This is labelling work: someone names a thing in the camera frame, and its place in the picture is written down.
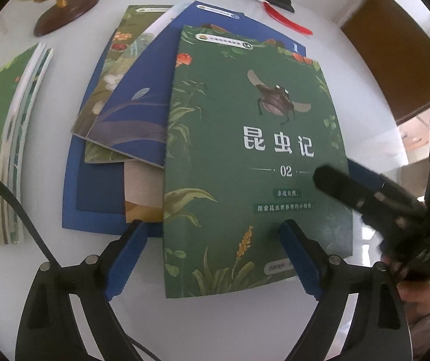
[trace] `red tassel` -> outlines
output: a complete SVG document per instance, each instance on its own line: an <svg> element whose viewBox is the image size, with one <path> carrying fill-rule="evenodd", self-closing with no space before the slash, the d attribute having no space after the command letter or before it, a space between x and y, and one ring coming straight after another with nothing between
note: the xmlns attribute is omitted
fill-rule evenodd
<svg viewBox="0 0 430 361"><path fill-rule="evenodd" d="M265 12L270 16L272 19L275 19L276 21L279 21L284 26L291 28L292 30L295 30L299 33L302 33L303 35L313 35L313 32L310 31L308 28L302 27L299 24L296 24L295 22L287 19L285 16L283 16L280 12L275 10L269 3L266 1L262 1Z"/></svg>

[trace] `black cable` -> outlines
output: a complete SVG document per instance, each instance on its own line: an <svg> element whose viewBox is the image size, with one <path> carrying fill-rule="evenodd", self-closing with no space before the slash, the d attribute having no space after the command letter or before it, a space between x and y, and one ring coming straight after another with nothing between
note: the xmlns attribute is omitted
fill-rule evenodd
<svg viewBox="0 0 430 361"><path fill-rule="evenodd" d="M130 342L137 348L139 348L142 352L146 353L147 355L149 355L152 359L154 359L154 361L161 361L161 359L159 359L156 355L154 355L151 351L149 351L146 347L144 347L141 343L135 341L132 337L130 337L129 335L127 335L128 339L130 340Z"/></svg>
<svg viewBox="0 0 430 361"><path fill-rule="evenodd" d="M29 218L28 214L24 211L23 207L21 206L21 203L16 199L10 189L8 189L1 181L0 196L8 203L8 205L13 208L14 212L21 219L21 222L26 227L31 237L35 240L35 243L38 245L39 249L41 250L43 255L45 255L46 259L50 262L50 264L60 267L58 261L51 253L50 249L45 244L38 231L36 230L35 226L31 222L31 219Z"/></svg>

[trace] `number 02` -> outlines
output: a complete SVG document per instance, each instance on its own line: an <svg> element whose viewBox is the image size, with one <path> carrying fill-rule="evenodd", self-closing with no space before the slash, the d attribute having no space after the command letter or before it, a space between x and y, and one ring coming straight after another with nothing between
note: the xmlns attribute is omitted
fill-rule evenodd
<svg viewBox="0 0 430 361"><path fill-rule="evenodd" d="M280 174L283 177L291 177L292 176L292 167L289 165L280 167Z"/></svg>

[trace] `black clamp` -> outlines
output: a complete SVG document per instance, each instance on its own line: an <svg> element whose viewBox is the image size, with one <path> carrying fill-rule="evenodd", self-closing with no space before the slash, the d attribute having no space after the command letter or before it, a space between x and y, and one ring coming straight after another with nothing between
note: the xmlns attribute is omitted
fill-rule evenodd
<svg viewBox="0 0 430 361"><path fill-rule="evenodd" d="M347 264L327 255L297 223L285 221L280 240L305 291L318 305L285 361L323 361L332 345L349 294L358 293L346 341L337 361L411 361L410 333L393 277L382 262Z"/></svg>

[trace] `wheat illustration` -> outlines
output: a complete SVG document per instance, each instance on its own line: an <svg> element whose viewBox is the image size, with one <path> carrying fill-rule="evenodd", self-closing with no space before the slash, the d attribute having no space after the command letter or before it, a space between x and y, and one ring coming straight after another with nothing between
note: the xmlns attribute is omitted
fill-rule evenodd
<svg viewBox="0 0 430 361"><path fill-rule="evenodd" d="M233 265L232 269L232 279L235 274L235 267L240 259L242 259L242 256L245 252L247 252L248 248L250 248L250 242L252 241L252 235L253 235L253 227L250 225L248 230L243 235L243 239L240 243L238 243L238 251L236 252L236 261L235 265Z"/></svg>

